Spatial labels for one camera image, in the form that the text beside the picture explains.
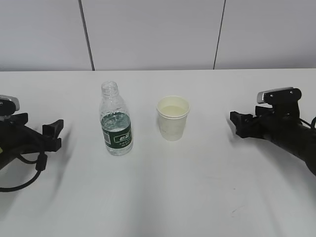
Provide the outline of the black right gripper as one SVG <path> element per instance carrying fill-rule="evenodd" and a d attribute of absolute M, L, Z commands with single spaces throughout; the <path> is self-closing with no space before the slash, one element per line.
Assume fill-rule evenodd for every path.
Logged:
<path fill-rule="evenodd" d="M 302 142 L 303 125 L 298 102 L 255 107 L 255 116 L 230 112 L 230 121 L 240 138 L 258 138 L 270 142 Z"/>

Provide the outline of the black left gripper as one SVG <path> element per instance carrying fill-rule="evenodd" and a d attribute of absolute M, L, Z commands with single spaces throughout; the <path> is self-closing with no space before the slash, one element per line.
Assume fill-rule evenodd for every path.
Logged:
<path fill-rule="evenodd" d="M 59 119 L 42 126 L 42 135 L 28 128 L 26 113 L 0 118 L 0 148 L 2 153 L 44 153 L 56 152 L 61 148 L 59 135 L 64 120 Z"/>

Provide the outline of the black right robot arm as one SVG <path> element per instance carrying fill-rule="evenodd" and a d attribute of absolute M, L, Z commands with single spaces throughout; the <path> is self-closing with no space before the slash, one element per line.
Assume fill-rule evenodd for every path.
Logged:
<path fill-rule="evenodd" d="M 304 126 L 297 102 L 256 106 L 255 116 L 230 112 L 240 138 L 267 140 L 304 161 L 316 173 L 316 129 Z"/>

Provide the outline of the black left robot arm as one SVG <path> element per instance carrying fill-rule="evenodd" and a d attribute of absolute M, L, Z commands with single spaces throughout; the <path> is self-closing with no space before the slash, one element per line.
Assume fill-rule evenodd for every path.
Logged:
<path fill-rule="evenodd" d="M 28 114 L 12 115 L 0 122 L 0 167 L 4 168 L 18 158 L 27 164 L 37 161 L 27 161 L 24 154 L 38 153 L 42 157 L 46 152 L 56 152 L 61 148 L 59 134 L 64 128 L 64 121 L 59 119 L 42 126 L 39 133 L 26 126 Z"/>

